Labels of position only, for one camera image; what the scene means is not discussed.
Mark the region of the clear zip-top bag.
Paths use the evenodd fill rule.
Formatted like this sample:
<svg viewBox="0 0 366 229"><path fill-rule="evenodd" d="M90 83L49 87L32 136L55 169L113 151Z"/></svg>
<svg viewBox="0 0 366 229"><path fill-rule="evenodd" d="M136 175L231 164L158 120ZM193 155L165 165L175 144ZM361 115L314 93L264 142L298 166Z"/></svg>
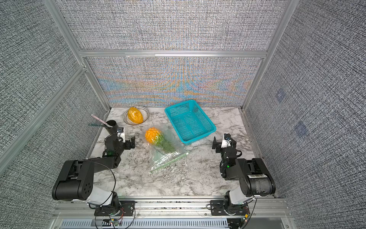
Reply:
<svg viewBox="0 0 366 229"><path fill-rule="evenodd" d="M189 155L180 139L167 125L155 125L144 132L144 140L150 153L151 172L166 168Z"/></svg>

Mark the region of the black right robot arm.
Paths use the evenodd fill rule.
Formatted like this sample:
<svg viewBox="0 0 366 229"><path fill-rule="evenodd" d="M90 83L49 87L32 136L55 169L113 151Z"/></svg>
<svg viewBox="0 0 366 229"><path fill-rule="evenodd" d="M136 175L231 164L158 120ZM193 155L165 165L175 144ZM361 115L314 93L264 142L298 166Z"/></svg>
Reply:
<svg viewBox="0 0 366 229"><path fill-rule="evenodd" d="M213 139L212 149L221 156L219 164L221 177L238 181L237 188L227 191L223 207L229 214L246 208L256 196L265 197L275 193L275 182L261 158L245 159L236 148L237 142L230 134L224 134L221 142Z"/></svg>

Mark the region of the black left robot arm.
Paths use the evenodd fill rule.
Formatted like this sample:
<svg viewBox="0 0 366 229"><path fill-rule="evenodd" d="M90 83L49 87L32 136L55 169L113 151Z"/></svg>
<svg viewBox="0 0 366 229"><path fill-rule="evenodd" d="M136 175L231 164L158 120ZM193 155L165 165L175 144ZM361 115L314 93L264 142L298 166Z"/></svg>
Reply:
<svg viewBox="0 0 366 229"><path fill-rule="evenodd" d="M101 157L85 160L68 160L64 163L52 189L54 200L82 200L94 205L96 210L112 213L121 208L117 193L106 191L94 185L94 174L109 171L114 185L116 177L113 169L121 162L121 155L126 150L135 148L135 137L125 140L117 133L105 138L105 150Z"/></svg>

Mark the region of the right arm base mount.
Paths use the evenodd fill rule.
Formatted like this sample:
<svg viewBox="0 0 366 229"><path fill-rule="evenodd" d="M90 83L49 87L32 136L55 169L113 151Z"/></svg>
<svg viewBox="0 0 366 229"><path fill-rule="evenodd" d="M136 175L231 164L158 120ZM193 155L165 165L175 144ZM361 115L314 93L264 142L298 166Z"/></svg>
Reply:
<svg viewBox="0 0 366 229"><path fill-rule="evenodd" d="M206 208L212 216L245 216L250 213L247 204L233 205L226 200L211 200Z"/></svg>

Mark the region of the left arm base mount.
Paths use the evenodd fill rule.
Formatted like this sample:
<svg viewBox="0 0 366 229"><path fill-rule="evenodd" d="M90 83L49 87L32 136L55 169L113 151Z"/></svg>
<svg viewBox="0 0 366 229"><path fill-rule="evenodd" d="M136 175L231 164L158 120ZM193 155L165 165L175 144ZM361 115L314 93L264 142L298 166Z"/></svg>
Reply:
<svg viewBox="0 0 366 229"><path fill-rule="evenodd" d="M133 200L124 200L113 202L108 206L95 207L94 216L133 216L135 203Z"/></svg>

